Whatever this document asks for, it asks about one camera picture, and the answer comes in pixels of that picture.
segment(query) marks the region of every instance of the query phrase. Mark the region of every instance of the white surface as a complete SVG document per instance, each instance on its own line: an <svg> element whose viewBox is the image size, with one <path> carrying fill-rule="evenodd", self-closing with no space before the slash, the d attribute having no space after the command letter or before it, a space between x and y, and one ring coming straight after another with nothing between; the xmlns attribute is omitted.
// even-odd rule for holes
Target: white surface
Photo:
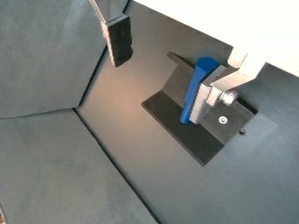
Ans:
<svg viewBox="0 0 299 224"><path fill-rule="evenodd" d="M297 1L135 1L299 77Z"/></svg>
<svg viewBox="0 0 299 224"><path fill-rule="evenodd" d="M230 56L229 56L229 64L236 67L241 68L241 65L248 57L249 53L237 47L234 47Z"/></svg>

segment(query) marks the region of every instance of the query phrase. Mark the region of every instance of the gray panel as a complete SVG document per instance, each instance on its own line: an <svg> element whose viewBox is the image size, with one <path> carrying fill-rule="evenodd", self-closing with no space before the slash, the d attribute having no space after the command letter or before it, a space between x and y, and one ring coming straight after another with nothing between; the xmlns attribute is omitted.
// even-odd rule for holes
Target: gray panel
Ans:
<svg viewBox="0 0 299 224"><path fill-rule="evenodd" d="M299 220L299 79L268 66L241 95L260 111L206 167L142 108L170 78L173 51L225 63L232 47L149 10L129 7L135 56L109 57L79 112L165 224L294 224Z"/></svg>
<svg viewBox="0 0 299 224"><path fill-rule="evenodd" d="M77 107L107 44L90 1L2 1L0 21L0 118Z"/></svg>
<svg viewBox="0 0 299 224"><path fill-rule="evenodd" d="M73 110L0 120L0 142L9 223L155 223Z"/></svg>

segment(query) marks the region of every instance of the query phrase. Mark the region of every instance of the black rectangular object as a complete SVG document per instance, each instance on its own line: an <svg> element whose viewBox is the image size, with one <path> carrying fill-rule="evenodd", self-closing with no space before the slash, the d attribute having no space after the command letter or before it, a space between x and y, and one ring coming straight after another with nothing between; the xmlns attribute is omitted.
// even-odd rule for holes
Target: black rectangular object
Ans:
<svg viewBox="0 0 299 224"><path fill-rule="evenodd" d="M130 17L123 15L103 24L102 27L107 38L111 62L115 67L119 67L133 58L134 54Z"/></svg>
<svg viewBox="0 0 299 224"><path fill-rule="evenodd" d="M184 109L165 91L149 98L143 107L205 166L225 146L218 138L200 124L181 123Z"/></svg>

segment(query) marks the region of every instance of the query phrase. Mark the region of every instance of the gray wall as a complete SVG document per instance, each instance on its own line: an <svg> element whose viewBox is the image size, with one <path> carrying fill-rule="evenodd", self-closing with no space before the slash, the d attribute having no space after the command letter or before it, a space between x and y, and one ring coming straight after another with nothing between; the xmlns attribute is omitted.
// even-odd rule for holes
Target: gray wall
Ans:
<svg viewBox="0 0 299 224"><path fill-rule="evenodd" d="M0 1L0 21L0 118L78 107L107 44L90 0Z"/></svg>
<svg viewBox="0 0 299 224"><path fill-rule="evenodd" d="M160 219L166 224L294 224L299 213L299 79L268 66L240 89L260 113L202 167L142 107L176 64L226 64L232 46L131 3L134 58L114 68L103 59L81 114Z"/></svg>

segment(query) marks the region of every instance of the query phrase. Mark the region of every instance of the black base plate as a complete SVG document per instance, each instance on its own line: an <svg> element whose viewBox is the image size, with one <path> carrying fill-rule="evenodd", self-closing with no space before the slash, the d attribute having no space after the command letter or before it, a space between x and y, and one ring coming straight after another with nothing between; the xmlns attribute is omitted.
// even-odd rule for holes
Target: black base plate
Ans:
<svg viewBox="0 0 299 224"><path fill-rule="evenodd" d="M143 106L202 166L212 161L257 113L237 101L232 107L220 104L201 124L186 125L181 123L184 109L164 90L143 102ZM221 116L229 117L226 125L220 123Z"/></svg>
<svg viewBox="0 0 299 224"><path fill-rule="evenodd" d="M147 99L143 106L201 165L206 165L224 148L218 138L201 125L181 123L184 109L165 91Z"/></svg>

